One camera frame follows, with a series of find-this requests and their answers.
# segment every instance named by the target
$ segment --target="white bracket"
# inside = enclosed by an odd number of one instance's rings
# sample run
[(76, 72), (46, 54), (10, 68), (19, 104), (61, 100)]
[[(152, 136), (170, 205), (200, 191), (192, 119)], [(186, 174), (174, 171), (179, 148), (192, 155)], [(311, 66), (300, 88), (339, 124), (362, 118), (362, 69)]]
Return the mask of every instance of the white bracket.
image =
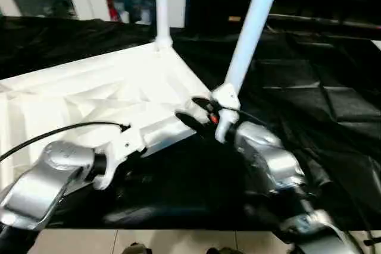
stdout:
[(117, 167), (127, 159), (127, 156), (136, 151), (141, 152), (145, 148), (146, 144), (140, 130), (133, 127), (109, 142), (103, 151), (107, 158), (106, 172), (104, 175), (95, 177), (94, 188), (97, 190), (106, 189), (113, 180)]
[[(241, 107), (234, 86), (231, 83), (225, 83), (216, 88), (212, 93), (212, 99), (223, 107), (233, 109), (239, 109)], [(222, 109), (218, 113), (220, 114), (220, 121), (216, 129), (215, 137), (219, 142), (225, 143), (226, 133), (230, 125), (238, 121), (239, 115), (236, 111), (229, 109)]]

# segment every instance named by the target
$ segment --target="black plastic sheet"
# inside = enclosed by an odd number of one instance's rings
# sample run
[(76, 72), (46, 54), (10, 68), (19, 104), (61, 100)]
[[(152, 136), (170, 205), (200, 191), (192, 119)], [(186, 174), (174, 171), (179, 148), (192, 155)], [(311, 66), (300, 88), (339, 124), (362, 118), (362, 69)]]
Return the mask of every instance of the black plastic sheet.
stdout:
[[(99, 20), (3, 18), (0, 75), (141, 45), (154, 36), (153, 27)], [(173, 46), (213, 89), (223, 82), (237, 38), (174, 31)], [(242, 109), (267, 122), (296, 155), (315, 206), (344, 229), (364, 229), (353, 200), (373, 228), (381, 225), (380, 57), (369, 40), (265, 31), (239, 95)], [(263, 209), (249, 171), (232, 148), (195, 135), (129, 160), (106, 191), (72, 194), (50, 227), (269, 229), (276, 218)]]

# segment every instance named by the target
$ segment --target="black cable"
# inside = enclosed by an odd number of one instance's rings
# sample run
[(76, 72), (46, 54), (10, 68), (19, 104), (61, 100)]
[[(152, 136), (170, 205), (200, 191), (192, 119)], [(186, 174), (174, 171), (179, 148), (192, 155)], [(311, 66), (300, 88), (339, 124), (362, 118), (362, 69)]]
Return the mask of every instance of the black cable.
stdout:
[(109, 121), (83, 122), (83, 123), (77, 123), (77, 124), (65, 126), (65, 127), (58, 128), (58, 129), (46, 132), (44, 134), (38, 135), (32, 139), (29, 139), (29, 140), (17, 145), (16, 147), (13, 147), (7, 153), (4, 153), (0, 156), (0, 162), (3, 161), (5, 158), (11, 156), (13, 153), (16, 153), (18, 150), (20, 150), (20, 149), (38, 141), (38, 140), (44, 139), (46, 137), (52, 136), (52, 135), (57, 134), (57, 133), (62, 132), (62, 131), (66, 131), (66, 130), (74, 129), (74, 128), (78, 128), (78, 127), (83, 127), (83, 126), (89, 126), (89, 125), (115, 125), (115, 126), (118, 126), (120, 128), (121, 132), (124, 132), (125, 130), (130, 128), (130, 126), (125, 126), (123, 124), (119, 124), (119, 123), (115, 123), (115, 122), (109, 122)]
[(232, 111), (235, 111), (235, 112), (237, 112), (239, 114), (242, 114), (242, 115), (250, 118), (254, 123), (257, 123), (257, 124), (262, 125), (264, 127), (266, 127), (268, 125), (264, 121), (260, 120), (259, 118), (255, 117), (254, 115), (251, 115), (250, 113), (248, 113), (246, 111), (235, 109), (235, 108), (230, 108), (230, 107), (225, 107), (225, 106), (221, 106), (221, 108), (232, 110)]

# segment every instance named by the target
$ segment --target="white plastic part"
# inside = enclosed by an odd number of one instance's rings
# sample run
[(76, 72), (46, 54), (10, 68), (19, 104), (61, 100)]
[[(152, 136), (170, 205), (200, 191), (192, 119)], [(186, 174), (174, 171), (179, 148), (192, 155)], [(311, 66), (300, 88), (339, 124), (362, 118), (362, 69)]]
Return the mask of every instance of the white plastic part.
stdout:
[(167, 48), (172, 45), (170, 28), (168, 22), (168, 0), (156, 0), (157, 15), (157, 37), (158, 49)]
[(238, 43), (230, 62), (225, 83), (231, 83), (238, 94), (257, 47), (274, 0), (251, 0)]
[[(44, 132), (79, 122), (113, 121), (138, 128), (156, 152), (194, 134), (174, 115), (178, 109), (207, 118), (191, 97), (209, 97), (181, 57), (155, 43), (98, 55), (0, 80), (0, 153)], [(102, 146), (120, 135), (114, 126), (58, 133), (0, 163), (3, 189), (54, 140)]]
[(109, 142), (103, 150), (107, 158), (107, 168), (104, 175), (97, 175), (94, 179), (94, 188), (106, 189), (114, 178), (117, 167), (133, 152), (145, 149), (143, 136), (138, 128), (129, 128), (114, 140)]
[[(239, 109), (241, 107), (237, 94), (231, 83), (225, 83), (216, 88), (212, 93), (212, 99), (217, 101), (221, 106)], [(239, 119), (238, 113), (229, 109), (222, 109), (219, 111), (220, 121), (216, 129), (215, 137), (221, 142), (225, 143), (225, 136), (231, 124), (234, 124)]]

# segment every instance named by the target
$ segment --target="white tube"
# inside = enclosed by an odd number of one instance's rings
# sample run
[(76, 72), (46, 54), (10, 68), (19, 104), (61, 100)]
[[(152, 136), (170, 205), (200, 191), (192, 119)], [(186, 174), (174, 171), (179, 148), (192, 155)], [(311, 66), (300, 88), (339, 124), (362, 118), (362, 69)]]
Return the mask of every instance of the white tube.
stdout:
[(168, 23), (168, 0), (156, 0), (157, 36), (159, 49), (172, 45)]
[(225, 83), (231, 83), (237, 94), (245, 79), (273, 1), (251, 0), (250, 2), (249, 10), (225, 78)]

